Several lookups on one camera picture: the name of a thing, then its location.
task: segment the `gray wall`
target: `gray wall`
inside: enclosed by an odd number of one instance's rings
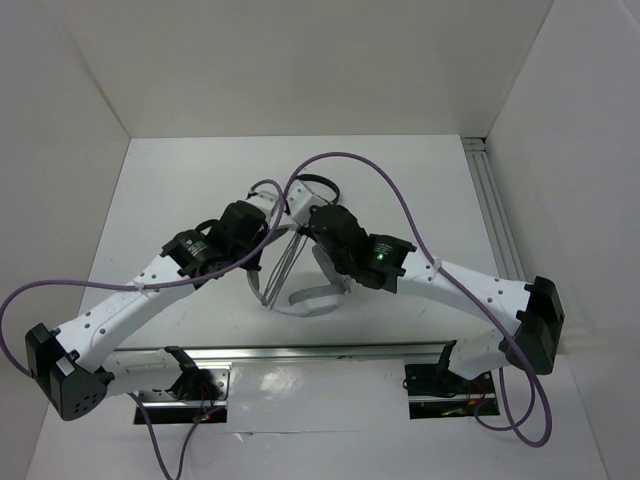
[[[486,136],[551,0],[42,0],[132,137]]]
[[[640,2],[556,0],[488,139],[529,275],[565,346],[610,478],[637,476]]]
[[[47,277],[87,278],[129,137],[35,0],[0,2],[0,297]],[[32,325],[73,318],[81,289],[13,304],[3,331],[24,361]],[[0,358],[2,478],[24,478],[44,418],[35,384]]]

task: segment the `wire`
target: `wire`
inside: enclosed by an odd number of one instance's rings
[[[173,478],[171,477],[171,474],[169,473],[169,470],[167,470],[167,466],[164,464],[164,460],[162,459],[162,453],[160,453],[160,447],[158,446],[158,439],[156,437],[155,431],[153,430],[153,423],[151,423],[149,412],[147,412],[147,409],[142,404],[142,400],[140,400],[140,398],[135,393],[128,393],[127,395],[129,395],[133,399],[133,401],[136,402],[136,405],[138,405],[138,408],[140,409],[140,413],[144,418],[144,423],[147,424],[147,429],[149,430],[149,437],[151,437],[151,444],[153,445],[153,452],[156,454],[156,459],[158,460],[158,465],[160,466],[160,470],[162,470],[162,473],[164,474],[167,480],[180,480],[180,477],[182,476],[182,467],[184,466],[184,456],[187,452],[187,445],[189,444],[189,440],[191,439],[193,432],[196,431],[196,428],[198,427],[198,425],[200,425],[201,422],[196,419],[195,423],[189,429],[189,432],[187,433],[187,436],[184,439],[184,443],[182,444],[182,450],[180,451],[178,473],[176,474],[176,478]]]
[[[407,221],[409,222],[409,226],[411,227],[411,231],[413,232],[416,242],[418,242],[418,246],[420,247],[420,250],[422,250],[422,253],[427,257],[427,260],[429,260],[429,262],[433,264],[435,262],[435,257],[431,254],[424,240],[422,239],[422,235],[420,235],[420,231],[418,230],[418,227],[413,218],[413,215],[411,214],[411,211],[409,210],[409,206],[407,205],[407,202],[405,201],[402,193],[400,192],[400,189],[397,187],[397,185],[394,183],[391,177],[387,175],[387,173],[382,168],[380,168],[378,165],[376,165],[374,162],[372,162],[368,158],[362,157],[360,155],[356,155],[354,153],[347,153],[347,152],[328,152],[328,153],[322,153],[320,155],[311,157],[310,159],[302,162],[302,164],[300,164],[300,166],[298,166],[298,168],[296,168],[296,170],[291,174],[291,177],[289,177],[289,180],[287,181],[287,184],[284,188],[285,194],[289,192],[289,190],[291,189],[291,185],[295,181],[296,177],[300,174],[300,172],[302,172],[302,170],[304,170],[306,167],[308,167],[314,162],[317,162],[325,158],[331,158],[331,157],[343,157],[343,158],[350,158],[352,160],[357,160],[373,168],[382,178],[384,178],[384,180],[387,182],[389,187],[391,187],[391,190],[393,190],[393,193],[395,193],[398,201],[400,202],[402,210],[404,211],[405,216],[407,217]],[[540,402],[542,403],[542,408],[544,410],[545,428],[541,438],[538,440],[530,440],[529,438],[525,437],[519,429],[519,426],[521,424],[519,425],[518,423],[513,421],[513,415],[511,414],[511,411],[509,409],[509,403],[507,400],[506,391],[505,389],[502,389],[502,398],[505,404],[505,413],[509,421],[509,429],[512,430],[516,434],[516,436],[526,445],[534,448],[542,447],[549,441],[549,438],[551,438],[551,431],[553,429],[553,418],[551,415],[551,405],[549,404],[549,399],[547,398],[547,394],[544,391],[544,388],[542,387],[542,384],[540,383],[540,380],[538,379],[535,373],[535,370],[531,365],[531,362],[529,362],[529,359],[527,358],[527,356],[524,354],[520,346],[513,339],[513,336],[511,336],[511,334],[507,331],[507,329],[500,323],[500,320],[498,320],[498,318],[491,312],[491,310],[487,308],[486,305],[482,303],[482,301],[478,297],[476,297],[467,287],[465,287],[462,283],[460,283],[460,281],[458,281],[453,275],[451,275],[445,268],[441,267],[439,270],[439,273],[444,278],[449,280],[449,282],[451,282],[458,290],[460,290],[460,292],[462,292],[469,300],[471,300],[480,309],[480,311],[491,321],[491,323],[493,323],[493,325],[502,334],[502,336],[505,338],[507,343],[509,343],[509,346],[512,348],[513,352],[516,354],[516,357],[518,357],[518,360],[520,360],[520,363],[522,364],[522,368],[527,374],[527,378],[532,387],[532,391],[533,391],[532,402],[535,402],[536,390],[538,392],[538,395],[540,395]]]
[[[179,280],[177,282],[165,282],[165,283],[155,283],[155,284],[146,284],[142,287],[143,290],[159,290],[159,289],[163,289],[163,288],[171,288],[171,287],[179,287],[182,285],[190,285],[190,284],[195,284],[195,283],[202,283],[202,282],[206,282],[208,280],[211,279],[215,279],[215,278],[220,278],[221,276],[223,276],[224,274],[230,272],[231,270],[234,270],[242,265],[244,265],[246,262],[248,262],[249,260],[251,260],[254,256],[256,256],[260,251],[262,251],[262,249],[267,246],[270,241],[271,238],[274,236],[274,233],[276,232],[278,225],[280,224],[280,220],[282,219],[282,215],[284,213],[284,206],[285,206],[285,197],[284,197],[284,193],[282,191],[282,188],[280,187],[280,185],[275,181],[275,180],[270,180],[270,179],[266,179],[266,180],[262,180],[256,184],[254,184],[250,191],[254,191],[256,188],[258,188],[261,185],[272,185],[275,189],[276,192],[278,194],[278,209],[277,209],[277,213],[276,213],[276,218],[273,221],[273,225],[271,226],[271,228],[269,228],[269,230],[267,231],[267,234],[265,235],[265,237],[262,239],[262,241],[256,246],[256,248],[254,248],[249,254],[247,254],[245,257],[243,257],[242,259],[238,260],[237,262],[222,268],[216,272],[212,272],[209,273],[207,275],[202,275],[200,277],[194,277],[194,278],[188,278],[185,280]],[[137,286],[134,285],[117,285],[117,284],[110,284],[110,283],[99,283],[99,282],[89,282],[89,281],[85,281],[85,280],[67,280],[67,279],[53,279],[53,280],[40,280],[37,282],[31,282],[31,283],[27,283],[26,285],[23,285],[22,287],[14,290],[5,300],[4,302],[2,302],[2,305],[0,305],[0,349],[2,350],[2,352],[4,353],[4,355],[7,357],[7,360],[9,360],[9,362],[18,370],[20,371],[22,374],[31,377],[31,373],[29,372],[29,370],[27,370],[19,361],[18,359],[11,353],[11,351],[9,350],[9,347],[7,345],[6,339],[4,338],[4,332],[2,330],[2,323],[4,320],[4,315],[5,312],[7,311],[7,308],[9,307],[9,304],[15,300],[15,298],[17,296],[19,296],[20,294],[26,292],[27,290],[31,290],[33,288],[38,288],[38,287],[44,287],[44,286],[50,286],[50,285],[62,285],[62,286],[75,286],[75,287],[86,287],[86,288],[98,288],[98,289],[102,289],[102,290],[115,290],[115,291],[125,291],[125,292],[134,292],[138,290]],[[189,439],[191,438],[191,436],[193,435],[193,432],[195,431],[196,427],[198,426],[198,423],[195,423],[191,429],[189,430],[189,432],[187,433],[187,437],[185,438],[184,444],[182,446],[182,451],[180,453],[180,464],[178,467],[178,474],[176,476],[175,479],[171,478],[171,475],[169,474],[169,471],[167,470],[167,467],[164,464],[164,461],[162,460],[162,455],[160,454],[160,450],[158,448],[158,441],[156,439],[156,435],[155,432],[153,430],[153,424],[151,423],[151,418],[149,417],[149,413],[147,412],[146,408],[144,407],[144,405],[142,404],[142,402],[140,401],[140,399],[138,398],[137,395],[133,394],[133,393],[129,393],[128,394],[138,405],[138,408],[140,409],[140,413],[142,413],[142,417],[144,418],[144,421],[147,425],[147,429],[149,430],[149,435],[151,437],[151,443],[153,444],[153,450],[156,454],[156,458],[158,460],[158,465],[160,466],[160,469],[162,470],[162,473],[164,474],[164,476],[166,477],[167,480],[179,480],[181,475],[182,475],[182,467],[184,464],[184,456],[185,456],[185,452],[187,450],[187,444],[189,443]]]

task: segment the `robotic arm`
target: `robotic arm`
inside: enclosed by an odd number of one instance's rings
[[[63,420],[93,410],[102,399],[141,389],[162,389],[185,398],[203,382],[214,391],[209,372],[200,370],[179,347],[153,353],[114,352],[126,338],[162,310],[198,290],[203,283],[156,290],[144,283],[196,278],[237,262],[265,238],[278,197],[260,191],[230,204],[219,220],[177,234],[128,286],[74,320],[49,331],[43,324],[26,335],[29,370]],[[288,215],[275,238],[306,225],[311,210],[326,205],[302,181],[288,198]],[[259,253],[242,268],[260,269]]]
[[[448,262],[431,263],[409,242],[367,234],[346,208],[327,204],[301,181],[294,183],[287,200],[289,215],[277,232],[305,227],[306,234],[322,247],[333,264],[334,276],[348,276],[371,289],[428,298],[486,321],[481,310],[439,274],[440,268],[446,268],[485,302],[514,336],[535,372],[551,373],[564,322],[553,282],[538,277],[533,284],[526,284]],[[209,372],[198,369],[179,347],[152,353],[114,349],[162,310],[202,286],[195,283],[148,290],[142,288],[143,282],[196,278],[244,258],[265,238],[276,204],[277,197],[264,191],[232,203],[220,220],[204,222],[167,243],[160,255],[128,284],[138,287],[137,291],[115,293],[52,331],[40,324],[28,332],[29,369],[62,419],[74,420],[86,415],[105,397],[137,390],[168,390],[187,399],[192,399],[189,392],[203,382],[212,391],[217,390]],[[252,278],[259,271],[259,264],[260,254],[242,267],[250,274],[250,283],[257,284],[257,277]],[[339,279],[332,281],[331,286],[338,283]],[[317,298],[312,300],[318,311],[332,309],[318,303]],[[456,374],[471,380],[508,364],[521,367],[494,328],[474,339],[448,344],[438,370],[443,375]]]
[[[359,284],[401,295],[428,298],[488,321],[486,315],[438,274],[446,269],[484,302],[531,362],[534,371],[553,370],[564,312],[555,284],[537,277],[533,284],[484,275],[446,261],[429,262],[411,243],[388,235],[369,235],[344,207],[314,212],[309,229],[338,273]],[[494,327],[470,340],[444,348],[439,367],[467,380],[506,365],[522,368],[508,342]]]

